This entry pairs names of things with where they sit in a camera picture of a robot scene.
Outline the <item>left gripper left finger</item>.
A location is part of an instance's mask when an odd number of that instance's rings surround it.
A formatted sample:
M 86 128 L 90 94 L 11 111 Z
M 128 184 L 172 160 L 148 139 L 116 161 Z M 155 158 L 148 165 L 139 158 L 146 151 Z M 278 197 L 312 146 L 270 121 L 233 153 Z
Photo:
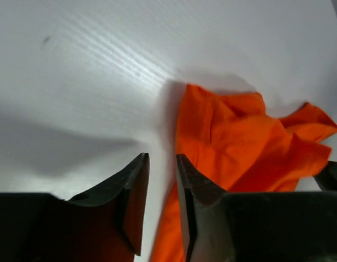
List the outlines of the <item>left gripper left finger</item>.
M 69 200 L 87 212 L 81 219 L 90 226 L 88 239 L 97 254 L 141 254 L 149 172 L 149 154 L 141 153 L 115 175 Z

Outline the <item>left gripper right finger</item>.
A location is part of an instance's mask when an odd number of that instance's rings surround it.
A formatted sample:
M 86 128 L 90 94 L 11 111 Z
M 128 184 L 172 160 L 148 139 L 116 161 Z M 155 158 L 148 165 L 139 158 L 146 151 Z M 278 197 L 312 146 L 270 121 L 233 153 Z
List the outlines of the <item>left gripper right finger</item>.
M 227 191 L 199 172 L 184 154 L 176 156 L 184 261 L 233 261 L 224 197 Z

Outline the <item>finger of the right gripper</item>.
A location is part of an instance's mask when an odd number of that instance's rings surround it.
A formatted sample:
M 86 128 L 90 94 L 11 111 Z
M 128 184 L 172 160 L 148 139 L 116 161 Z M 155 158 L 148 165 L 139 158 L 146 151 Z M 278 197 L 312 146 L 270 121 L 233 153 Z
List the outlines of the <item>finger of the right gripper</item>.
M 337 162 L 329 161 L 314 178 L 321 190 L 337 191 Z

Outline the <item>orange t shirt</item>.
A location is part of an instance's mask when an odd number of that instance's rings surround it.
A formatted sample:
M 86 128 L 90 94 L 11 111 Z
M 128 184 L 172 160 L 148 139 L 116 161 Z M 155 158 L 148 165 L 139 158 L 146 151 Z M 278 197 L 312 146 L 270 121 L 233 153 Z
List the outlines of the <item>orange t shirt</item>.
M 227 191 L 233 261 L 337 261 L 337 191 L 297 192 L 318 175 L 337 124 L 305 103 L 267 115 L 257 92 L 218 95 L 187 85 L 176 124 L 175 153 Z M 184 261 L 177 181 L 158 226 L 152 261 Z

